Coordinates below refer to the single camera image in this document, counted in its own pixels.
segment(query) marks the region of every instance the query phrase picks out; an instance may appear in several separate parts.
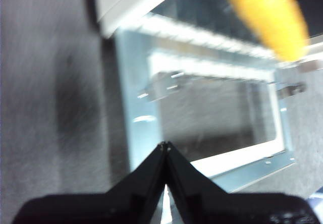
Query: gray floor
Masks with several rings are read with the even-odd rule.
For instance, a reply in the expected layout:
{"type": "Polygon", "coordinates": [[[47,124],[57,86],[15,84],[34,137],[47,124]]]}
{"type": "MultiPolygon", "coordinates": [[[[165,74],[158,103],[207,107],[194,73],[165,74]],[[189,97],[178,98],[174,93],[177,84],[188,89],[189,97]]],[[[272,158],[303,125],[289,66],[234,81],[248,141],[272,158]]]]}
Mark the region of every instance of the gray floor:
{"type": "MultiPolygon", "coordinates": [[[[2,223],[30,198],[106,191],[129,171],[113,42],[91,1],[2,0],[2,223]]],[[[298,163],[246,191],[307,197],[323,185],[323,77],[286,77],[308,83],[287,100],[298,163]]]]}

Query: white edge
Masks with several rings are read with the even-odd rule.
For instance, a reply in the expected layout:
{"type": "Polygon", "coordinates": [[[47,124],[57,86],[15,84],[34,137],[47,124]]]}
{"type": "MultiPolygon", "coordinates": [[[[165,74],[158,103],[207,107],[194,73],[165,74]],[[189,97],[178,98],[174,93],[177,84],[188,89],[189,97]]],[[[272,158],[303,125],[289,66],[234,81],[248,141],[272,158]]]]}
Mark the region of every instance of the white edge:
{"type": "Polygon", "coordinates": [[[115,0],[108,4],[101,1],[107,0],[96,0],[101,34],[109,38],[118,27],[138,20],[164,0],[115,0]]]}

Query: yellow object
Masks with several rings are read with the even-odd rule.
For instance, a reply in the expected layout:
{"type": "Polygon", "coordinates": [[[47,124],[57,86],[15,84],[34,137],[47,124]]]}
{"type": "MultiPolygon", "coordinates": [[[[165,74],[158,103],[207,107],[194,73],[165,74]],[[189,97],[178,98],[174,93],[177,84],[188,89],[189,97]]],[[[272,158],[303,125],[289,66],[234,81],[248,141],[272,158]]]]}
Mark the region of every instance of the yellow object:
{"type": "Polygon", "coordinates": [[[278,59],[292,62],[306,54],[307,26],[296,0],[229,1],[278,59]]]}

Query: gray carpet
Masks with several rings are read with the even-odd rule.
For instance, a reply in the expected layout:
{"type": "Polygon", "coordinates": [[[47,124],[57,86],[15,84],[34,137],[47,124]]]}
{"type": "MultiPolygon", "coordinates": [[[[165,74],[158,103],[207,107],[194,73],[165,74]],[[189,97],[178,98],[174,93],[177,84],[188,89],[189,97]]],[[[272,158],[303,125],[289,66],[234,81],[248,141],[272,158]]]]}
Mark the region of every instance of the gray carpet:
{"type": "MultiPolygon", "coordinates": [[[[91,2],[2,0],[2,223],[30,198],[106,191],[129,171],[114,45],[91,2]]],[[[309,84],[287,100],[298,163],[246,191],[323,185],[322,72],[298,77],[309,84]]]]}

